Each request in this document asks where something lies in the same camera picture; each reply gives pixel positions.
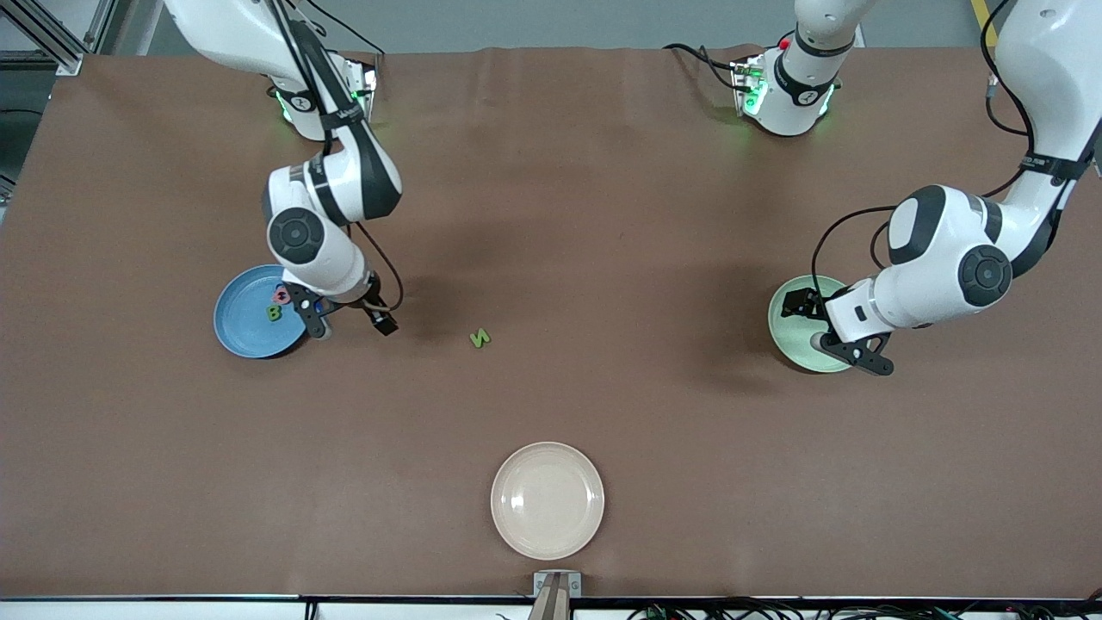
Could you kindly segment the light green plate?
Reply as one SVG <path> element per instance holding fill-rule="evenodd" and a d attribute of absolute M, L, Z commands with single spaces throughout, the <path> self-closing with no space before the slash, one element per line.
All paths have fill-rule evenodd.
<path fill-rule="evenodd" d="M 803 275 L 788 280 L 776 290 L 767 311 L 769 333 L 777 349 L 799 368 L 819 374 L 834 374 L 850 368 L 846 362 L 827 356 L 812 346 L 812 337 L 827 331 L 827 322 L 814 320 L 802 315 L 782 315 L 784 298 L 788 293 L 803 289 L 814 289 L 814 278 Z"/>

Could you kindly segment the aluminium frame post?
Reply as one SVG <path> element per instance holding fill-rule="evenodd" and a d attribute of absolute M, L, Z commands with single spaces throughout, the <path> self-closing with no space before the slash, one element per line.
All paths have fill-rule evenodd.
<path fill-rule="evenodd" d="M 102 50 L 119 0 L 0 0 L 0 67 L 76 76 Z"/>

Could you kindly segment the cream plate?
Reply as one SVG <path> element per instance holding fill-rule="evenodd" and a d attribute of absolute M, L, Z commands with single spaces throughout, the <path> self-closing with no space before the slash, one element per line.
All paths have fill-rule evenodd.
<path fill-rule="evenodd" d="M 565 561 L 602 525 L 606 493 L 583 452 L 539 440 L 504 459 L 491 482 L 491 521 L 504 542 L 531 561 Z"/>

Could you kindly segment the base connector box green light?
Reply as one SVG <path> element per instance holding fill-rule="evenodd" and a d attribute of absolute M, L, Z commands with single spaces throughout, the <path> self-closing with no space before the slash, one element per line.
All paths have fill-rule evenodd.
<path fill-rule="evenodd" d="M 377 90 L 377 70 L 374 64 L 361 59 L 344 59 L 344 78 L 353 101 L 361 106 L 363 116 L 370 121 Z"/>
<path fill-rule="evenodd" d="M 765 55 L 759 54 L 730 64 L 732 84 L 735 86 L 734 102 L 737 115 L 756 116 L 768 91 L 765 77 Z"/>

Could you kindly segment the blue plate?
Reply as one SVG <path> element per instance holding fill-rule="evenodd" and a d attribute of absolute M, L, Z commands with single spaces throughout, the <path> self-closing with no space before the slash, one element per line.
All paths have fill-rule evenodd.
<path fill-rule="evenodd" d="M 282 318 L 268 322 L 264 309 L 273 305 L 273 283 L 283 281 L 280 264 L 260 264 L 240 272 L 226 285 L 215 303 L 213 325 L 226 350 L 244 358 L 271 358 L 292 350 L 306 337 L 306 326 L 290 305 Z"/>

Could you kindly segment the brown table cover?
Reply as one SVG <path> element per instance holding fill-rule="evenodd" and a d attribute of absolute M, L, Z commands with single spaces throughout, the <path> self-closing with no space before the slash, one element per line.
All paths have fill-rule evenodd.
<path fill-rule="evenodd" d="M 779 139 L 670 51 L 391 55 L 371 118 L 406 192 L 368 228 L 400 329 L 343 311 L 247 360 L 213 307 L 271 262 L 269 173 L 318 146 L 259 76 L 86 59 L 0 226 L 0 595 L 528 590 L 491 479 L 536 440 L 604 480 L 564 561 L 591 595 L 1102 587 L 1102 180 L 1000 305 L 895 334 L 893 376 L 799 372 L 768 302 L 831 222 L 988 191 L 1025 149 L 977 51 L 842 78 Z"/>

